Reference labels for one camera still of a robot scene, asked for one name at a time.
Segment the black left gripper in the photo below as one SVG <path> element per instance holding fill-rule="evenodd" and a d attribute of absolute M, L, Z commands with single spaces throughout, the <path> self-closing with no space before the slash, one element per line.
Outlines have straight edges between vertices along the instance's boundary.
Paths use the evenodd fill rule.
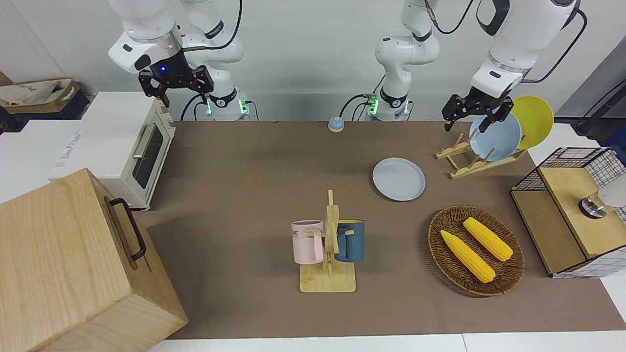
<path fill-rule="evenodd" d="M 465 98 L 461 96 L 450 96 L 442 108 L 442 117 L 445 120 L 444 129 L 449 132 L 454 123 L 467 116 L 467 111 L 476 113 L 478 109 L 488 110 L 486 116 L 479 125 L 479 131 L 485 133 L 487 129 L 496 122 L 504 122 L 514 107 L 514 102 L 508 94 L 512 91 L 507 89 L 499 96 L 491 96 L 476 87 L 471 87 Z"/>

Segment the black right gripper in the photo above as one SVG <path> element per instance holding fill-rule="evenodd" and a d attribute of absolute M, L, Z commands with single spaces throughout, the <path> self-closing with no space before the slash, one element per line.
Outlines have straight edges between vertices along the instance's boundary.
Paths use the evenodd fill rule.
<path fill-rule="evenodd" d="M 166 90 L 187 88 L 197 94 L 213 92 L 214 82 L 207 67 L 189 67 L 183 51 L 170 58 L 150 63 L 146 72 L 139 72 L 139 84 L 147 97 L 160 100 L 166 108 L 170 100 Z"/>

